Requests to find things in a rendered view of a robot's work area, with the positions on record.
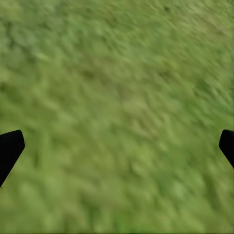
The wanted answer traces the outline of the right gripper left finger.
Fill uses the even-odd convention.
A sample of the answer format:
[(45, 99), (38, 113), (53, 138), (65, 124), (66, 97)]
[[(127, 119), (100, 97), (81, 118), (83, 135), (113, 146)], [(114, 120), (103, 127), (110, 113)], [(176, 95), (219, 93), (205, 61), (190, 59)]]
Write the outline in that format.
[(21, 130), (0, 135), (0, 187), (25, 148)]

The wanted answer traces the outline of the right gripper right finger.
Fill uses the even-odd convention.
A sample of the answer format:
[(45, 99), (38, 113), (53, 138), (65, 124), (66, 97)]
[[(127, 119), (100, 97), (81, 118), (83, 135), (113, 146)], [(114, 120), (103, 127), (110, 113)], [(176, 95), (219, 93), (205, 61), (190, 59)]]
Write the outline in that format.
[(226, 156), (227, 160), (231, 163), (234, 168), (234, 132), (230, 130), (223, 130), (219, 147), (223, 154)]

